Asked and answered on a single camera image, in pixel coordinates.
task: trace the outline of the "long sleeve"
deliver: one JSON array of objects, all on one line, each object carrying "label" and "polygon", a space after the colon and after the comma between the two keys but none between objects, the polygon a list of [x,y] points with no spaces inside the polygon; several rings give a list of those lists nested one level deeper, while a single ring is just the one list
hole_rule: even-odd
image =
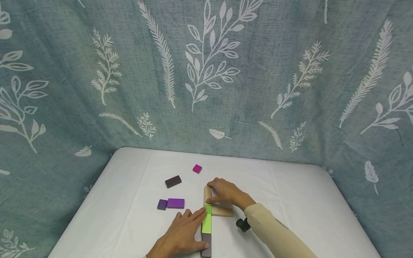
[{"label": "long sleeve", "polygon": [[262,204],[244,211],[255,235],[276,258],[317,258],[293,231],[277,220]]}]

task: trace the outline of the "right hand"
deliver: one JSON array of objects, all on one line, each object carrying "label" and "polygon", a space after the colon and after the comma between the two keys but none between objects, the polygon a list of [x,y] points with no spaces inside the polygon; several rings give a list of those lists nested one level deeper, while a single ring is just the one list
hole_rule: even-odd
[{"label": "right hand", "polygon": [[244,211],[248,206],[256,204],[256,202],[245,192],[241,191],[235,184],[226,181],[222,178],[215,178],[208,182],[209,187],[213,187],[216,191],[216,196],[209,197],[206,203],[212,204],[222,202],[233,204]]}]

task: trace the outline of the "curtain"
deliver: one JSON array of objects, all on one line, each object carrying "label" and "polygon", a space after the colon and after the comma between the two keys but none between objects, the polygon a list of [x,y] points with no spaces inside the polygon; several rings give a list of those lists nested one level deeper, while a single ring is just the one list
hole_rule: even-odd
[{"label": "curtain", "polygon": [[1,257],[47,257],[125,146],[324,166],[411,257],[411,1],[0,4]]}]

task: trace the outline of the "green block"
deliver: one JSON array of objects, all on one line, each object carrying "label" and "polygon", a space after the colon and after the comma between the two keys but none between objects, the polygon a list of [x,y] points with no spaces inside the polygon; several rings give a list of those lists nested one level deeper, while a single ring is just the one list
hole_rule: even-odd
[{"label": "green block", "polygon": [[204,205],[206,208],[206,213],[212,214],[212,206],[211,205]]},{"label": "green block", "polygon": [[202,233],[212,234],[212,215],[207,214],[204,221],[202,222]]}]

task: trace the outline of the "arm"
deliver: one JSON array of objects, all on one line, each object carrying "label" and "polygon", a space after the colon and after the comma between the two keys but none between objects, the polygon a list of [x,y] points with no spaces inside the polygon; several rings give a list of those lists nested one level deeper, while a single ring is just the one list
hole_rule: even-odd
[{"label": "arm", "polygon": [[257,204],[235,184],[215,178],[208,183],[217,195],[206,202],[225,202],[244,211],[252,230],[276,258],[317,258],[314,253],[262,204]]}]

